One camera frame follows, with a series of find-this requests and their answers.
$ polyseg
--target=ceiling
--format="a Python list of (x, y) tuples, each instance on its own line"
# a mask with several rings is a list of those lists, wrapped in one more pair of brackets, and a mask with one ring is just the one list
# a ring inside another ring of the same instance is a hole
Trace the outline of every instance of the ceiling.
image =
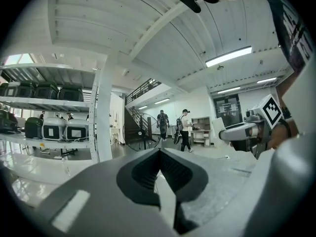
[[(101, 68), (115, 49), (115, 84), (136, 88), (155, 78), (181, 92), (252, 85), (290, 72), (266, 0), (198, 2), (200, 14), (179, 0), (34, 0), (2, 54), (32, 53), (41, 63), (90, 69)], [(220, 70), (205, 65), (246, 46), (252, 54), (224, 62)], [(125, 69), (129, 73), (122, 77)]]

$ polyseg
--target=door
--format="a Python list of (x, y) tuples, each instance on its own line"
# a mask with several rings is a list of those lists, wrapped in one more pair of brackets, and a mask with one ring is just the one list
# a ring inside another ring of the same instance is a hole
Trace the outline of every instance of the door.
[(214, 99), (214, 105), (216, 117), (222, 118), (225, 127), (242, 122), (238, 95)]

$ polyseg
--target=fluorescent light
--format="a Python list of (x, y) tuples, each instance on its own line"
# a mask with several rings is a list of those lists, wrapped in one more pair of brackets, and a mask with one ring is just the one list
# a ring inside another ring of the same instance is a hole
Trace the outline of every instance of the fluorescent light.
[(156, 102), (155, 105), (156, 105), (156, 104), (160, 104), (160, 103), (165, 102), (165, 101), (169, 101), (169, 100), (170, 100), (170, 98), (166, 98), (166, 99), (164, 99), (164, 100), (161, 100), (161, 101), (159, 101), (159, 102)]
[(233, 91), (233, 90), (238, 90), (238, 89), (240, 89), (240, 87), (232, 88), (232, 89), (226, 89), (226, 90), (223, 90), (223, 91), (219, 91), (219, 92), (217, 92), (217, 94), (222, 94), (222, 93), (225, 93), (225, 92), (229, 92), (229, 91)]
[(269, 78), (269, 79), (265, 79), (265, 80), (257, 81), (257, 83), (263, 83), (263, 82), (274, 81), (274, 80), (276, 80), (276, 79), (277, 79), (276, 77), (273, 77), (273, 78)]
[(233, 52), (230, 52), (230, 53), (227, 53), (227, 54), (223, 54), (221, 56), (218, 56), (212, 60), (209, 60), (206, 62), (206, 65), (207, 67), (211, 67), (211, 66), (214, 66), (216, 64), (219, 64), (221, 62), (224, 62), (224, 61), (227, 61), (227, 60), (230, 60), (230, 59), (234, 59), (236, 57), (239, 57), (239, 56), (242, 56), (242, 55), (245, 55), (245, 54), (249, 54), (252, 52), (252, 47), (251, 46), (248, 46), (248, 47), (245, 47), (245, 48), (242, 48), (242, 49), (238, 49), (236, 51), (233, 51)]

